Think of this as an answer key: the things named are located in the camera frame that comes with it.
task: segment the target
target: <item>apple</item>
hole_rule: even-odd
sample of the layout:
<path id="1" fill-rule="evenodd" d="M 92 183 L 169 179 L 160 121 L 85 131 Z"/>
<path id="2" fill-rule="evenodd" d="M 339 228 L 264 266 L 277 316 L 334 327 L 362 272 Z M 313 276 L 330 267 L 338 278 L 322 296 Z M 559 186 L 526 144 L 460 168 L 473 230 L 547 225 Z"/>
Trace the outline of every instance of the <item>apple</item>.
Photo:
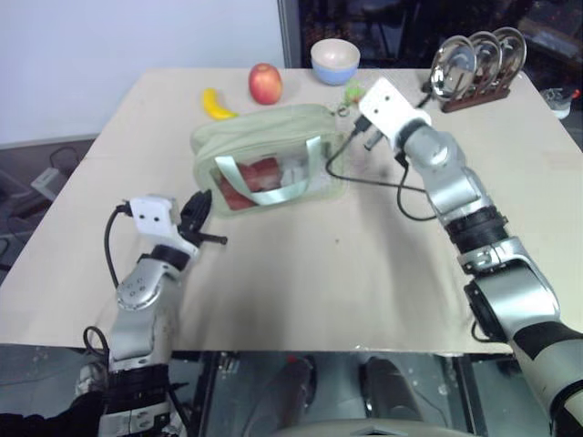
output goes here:
<path id="1" fill-rule="evenodd" d="M 257 64 L 249 73 L 249 91 L 257 103 L 273 105 L 281 97 L 283 84 L 277 68 L 266 63 Z"/>

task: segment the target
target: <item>banana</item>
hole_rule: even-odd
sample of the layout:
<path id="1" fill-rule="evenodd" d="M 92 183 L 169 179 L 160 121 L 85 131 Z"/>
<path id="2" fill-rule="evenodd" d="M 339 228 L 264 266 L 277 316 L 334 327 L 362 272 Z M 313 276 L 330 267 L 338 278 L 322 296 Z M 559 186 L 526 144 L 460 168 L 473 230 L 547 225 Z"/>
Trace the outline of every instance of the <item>banana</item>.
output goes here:
<path id="1" fill-rule="evenodd" d="M 202 92 L 202 106 L 207 114 L 215 120 L 224 120 L 238 115 L 235 112 L 229 111 L 226 107 L 222 107 L 217 102 L 217 90 L 214 88 L 207 88 Z"/>

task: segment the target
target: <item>table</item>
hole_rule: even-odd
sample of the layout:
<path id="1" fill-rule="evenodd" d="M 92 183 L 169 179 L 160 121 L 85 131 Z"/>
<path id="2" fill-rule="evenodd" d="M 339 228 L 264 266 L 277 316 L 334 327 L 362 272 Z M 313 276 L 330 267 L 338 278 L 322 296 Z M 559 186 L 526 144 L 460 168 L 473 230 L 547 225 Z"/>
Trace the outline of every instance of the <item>table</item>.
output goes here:
<path id="1" fill-rule="evenodd" d="M 115 292 L 103 254 L 103 230 L 123 198 L 196 190 L 189 135 L 211 120 L 200 95 L 216 87 L 242 114 L 264 109 L 248 95 L 246 69 L 154 69 L 121 102 L 30 239 L 0 289 L 0 342 L 82 345 L 89 324 L 109 331 Z M 361 70 L 372 84 L 387 75 L 417 103 L 426 72 Z M 309 70 L 282 70 L 278 105 L 334 107 L 343 88 Z M 427 107 L 437 129 L 451 132 L 482 178 L 509 229 L 555 287 L 563 321 L 583 330 L 583 158 L 528 78 L 509 98 L 443 114 Z M 356 174 L 401 170 L 388 146 L 353 147 Z M 413 174 L 409 180 L 420 184 Z M 206 245 L 184 281 L 177 350 L 506 352 L 469 334 L 474 320 L 463 286 L 470 280 L 436 222 L 399 214 L 394 190 L 347 185 L 338 198 L 240 218 L 211 217 L 206 231 L 230 238 Z M 405 200 L 428 212 L 422 196 Z M 111 236 L 118 275 L 149 250 L 132 220 Z"/>

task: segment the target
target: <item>stainless steel plate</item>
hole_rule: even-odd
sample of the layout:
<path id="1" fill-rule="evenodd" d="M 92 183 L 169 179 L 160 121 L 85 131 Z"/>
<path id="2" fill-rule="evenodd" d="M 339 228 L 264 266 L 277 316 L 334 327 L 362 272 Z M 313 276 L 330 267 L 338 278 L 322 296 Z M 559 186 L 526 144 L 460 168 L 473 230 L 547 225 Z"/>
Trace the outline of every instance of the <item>stainless steel plate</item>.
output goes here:
<path id="1" fill-rule="evenodd" d="M 476 32 L 469 37 L 476 53 L 476 92 L 485 90 L 498 76 L 502 65 L 500 43 L 490 32 Z"/>
<path id="2" fill-rule="evenodd" d="M 448 101 L 461 96 L 474 82 L 476 53 L 469 39 L 452 36 L 447 39 L 434 57 L 429 82 L 433 94 Z"/>
<path id="3" fill-rule="evenodd" d="M 493 33 L 502 49 L 502 66 L 497 80 L 499 85 L 508 86 L 527 60 L 527 43 L 514 27 L 500 27 Z"/>

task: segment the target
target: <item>teal ribbon handle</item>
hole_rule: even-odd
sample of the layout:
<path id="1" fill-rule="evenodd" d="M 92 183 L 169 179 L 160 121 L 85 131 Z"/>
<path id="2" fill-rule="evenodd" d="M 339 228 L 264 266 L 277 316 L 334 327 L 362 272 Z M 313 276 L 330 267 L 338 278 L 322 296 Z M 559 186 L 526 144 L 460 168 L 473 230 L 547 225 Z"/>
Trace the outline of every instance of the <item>teal ribbon handle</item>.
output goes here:
<path id="1" fill-rule="evenodd" d="M 314 137 L 306 140 L 306 149 L 308 151 L 308 177 L 304 180 L 288 185 L 286 187 L 272 189 L 271 191 L 262 191 L 253 193 L 247 187 L 245 179 L 237 167 L 235 159 L 231 156 L 215 157 L 215 163 L 223 176 L 229 181 L 235 190 L 249 200 L 258 205 L 275 205 L 276 203 L 286 202 L 293 198 L 298 198 L 306 192 L 310 186 L 310 180 L 316 174 L 320 166 L 322 139 Z"/>

